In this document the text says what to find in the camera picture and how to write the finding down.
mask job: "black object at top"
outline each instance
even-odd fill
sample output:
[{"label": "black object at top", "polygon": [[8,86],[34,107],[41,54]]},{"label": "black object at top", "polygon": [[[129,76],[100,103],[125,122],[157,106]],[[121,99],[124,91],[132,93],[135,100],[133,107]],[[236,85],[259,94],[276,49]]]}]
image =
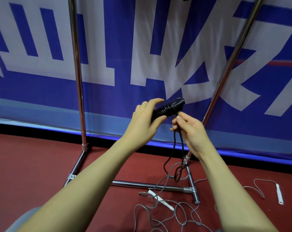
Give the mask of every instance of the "black object at top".
[{"label": "black object at top", "polygon": [[183,109],[183,105],[185,105],[185,100],[183,98],[176,98],[171,103],[154,110],[152,113],[151,122],[160,116],[177,115],[177,113]]}]

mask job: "person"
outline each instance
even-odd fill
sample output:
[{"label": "person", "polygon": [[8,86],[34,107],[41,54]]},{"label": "person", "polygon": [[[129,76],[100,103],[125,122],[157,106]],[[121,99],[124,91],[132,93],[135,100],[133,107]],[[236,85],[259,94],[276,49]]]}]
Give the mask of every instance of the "person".
[{"label": "person", "polygon": [[[81,171],[20,228],[19,232],[86,231],[104,195],[125,161],[155,135],[166,116],[151,123],[155,105],[152,99],[138,105],[124,135],[102,156]],[[188,148],[208,177],[225,232],[277,231],[222,160],[200,121],[179,112],[171,131],[181,128]]]}]

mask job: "blue and white banner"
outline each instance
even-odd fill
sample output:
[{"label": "blue and white banner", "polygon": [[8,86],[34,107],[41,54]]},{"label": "blue and white banner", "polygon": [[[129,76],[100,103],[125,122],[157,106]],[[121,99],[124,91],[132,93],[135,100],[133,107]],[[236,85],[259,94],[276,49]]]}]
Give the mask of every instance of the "blue and white banner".
[{"label": "blue and white banner", "polygon": [[[202,119],[254,0],[77,0],[87,131],[183,97]],[[0,0],[0,118],[79,130],[67,0]],[[169,121],[154,140],[171,142]],[[206,126],[216,147],[292,155],[292,0],[265,0]]]}]

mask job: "metal stand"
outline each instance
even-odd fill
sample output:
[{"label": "metal stand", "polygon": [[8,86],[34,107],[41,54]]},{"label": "metal stand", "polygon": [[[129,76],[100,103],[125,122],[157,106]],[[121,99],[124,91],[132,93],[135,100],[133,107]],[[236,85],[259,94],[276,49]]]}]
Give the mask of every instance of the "metal stand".
[{"label": "metal stand", "polygon": [[[205,126],[208,118],[214,108],[214,105],[216,104],[220,93],[222,91],[222,88],[233,68],[233,65],[237,59],[237,56],[241,50],[241,47],[244,44],[244,41],[250,31],[250,28],[254,22],[254,19],[256,18],[256,15],[262,6],[263,0],[256,0],[255,5],[250,13],[249,18],[247,19],[243,30],[237,40],[235,49],[227,62],[226,70],[218,84],[218,87],[212,97],[212,100],[210,102],[210,105],[207,109],[207,112],[205,114],[205,117],[203,119],[203,125]],[[78,168],[85,159],[85,156],[87,155],[87,142],[86,142],[86,124],[85,124],[85,111],[84,111],[84,101],[83,101],[83,86],[82,86],[82,73],[81,73],[81,65],[80,65],[80,48],[79,48],[79,41],[78,41],[78,30],[77,30],[77,13],[76,13],[76,0],[68,0],[69,4],[69,13],[70,13],[70,23],[71,23],[71,35],[72,35],[72,44],[73,44],[73,53],[74,53],[74,65],[75,65],[75,75],[76,75],[76,83],[77,83],[77,93],[78,93],[78,102],[79,102],[79,110],[80,110],[80,128],[81,128],[81,134],[82,134],[82,145],[83,145],[83,151],[78,158],[76,164],[74,165],[74,168],[72,169],[71,173],[69,174],[66,183],[64,186],[66,186],[72,179],[75,178],[75,176],[78,173]],[[185,157],[185,163],[188,163],[190,160],[191,152],[188,152],[187,156]],[[173,186],[166,186],[164,188],[164,191],[172,191],[172,192],[180,192],[180,193],[187,193],[192,194],[193,197],[193,203],[195,205],[200,204],[200,201],[198,199],[198,194],[196,187],[194,185],[194,180],[190,172],[190,168],[186,167],[187,173],[188,173],[188,181],[189,181],[189,187],[173,187]],[[137,183],[137,182],[126,182],[126,181],[117,181],[114,180],[112,183],[112,186],[119,186],[119,187],[131,187],[131,188],[140,188],[140,189],[154,189],[156,186],[155,184],[148,184],[148,183]],[[164,185],[158,185],[156,189],[162,190]]]}]

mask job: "floor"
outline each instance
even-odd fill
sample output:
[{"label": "floor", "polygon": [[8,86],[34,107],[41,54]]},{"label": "floor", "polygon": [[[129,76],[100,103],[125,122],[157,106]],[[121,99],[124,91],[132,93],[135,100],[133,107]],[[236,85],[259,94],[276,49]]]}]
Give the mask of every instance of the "floor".
[{"label": "floor", "polygon": [[[89,165],[106,151],[93,148],[83,167]],[[25,138],[0,134],[0,232],[5,231],[26,211],[44,204],[59,191],[81,153],[81,146],[50,140]],[[165,173],[163,163],[166,157],[134,153],[117,175],[117,180],[157,183]],[[178,162],[172,159],[171,164]],[[271,182],[258,182],[266,199],[248,190],[253,199],[262,208],[279,231],[292,231],[292,175],[258,169],[229,166],[231,171],[244,186],[254,186],[253,179],[271,179],[280,185],[284,205],[277,201],[275,185]],[[199,162],[192,161],[192,175],[195,180],[206,177]],[[188,186],[186,180],[178,183]],[[211,230],[220,228],[219,217],[214,209],[214,199],[208,181],[198,182],[198,195],[201,205],[198,213],[203,224]],[[127,232],[134,229],[133,209],[138,203],[150,203],[150,199],[138,195],[139,189],[110,187],[97,214],[87,231]],[[163,199],[184,201],[190,204],[191,195],[163,192]],[[140,207],[136,212],[137,231],[150,231],[146,212]],[[152,211],[155,219],[165,219],[172,215],[167,207],[161,205]],[[177,215],[183,221],[183,213]],[[181,231],[181,226],[172,219],[166,222],[169,231]],[[208,231],[188,223],[183,231]]]}]

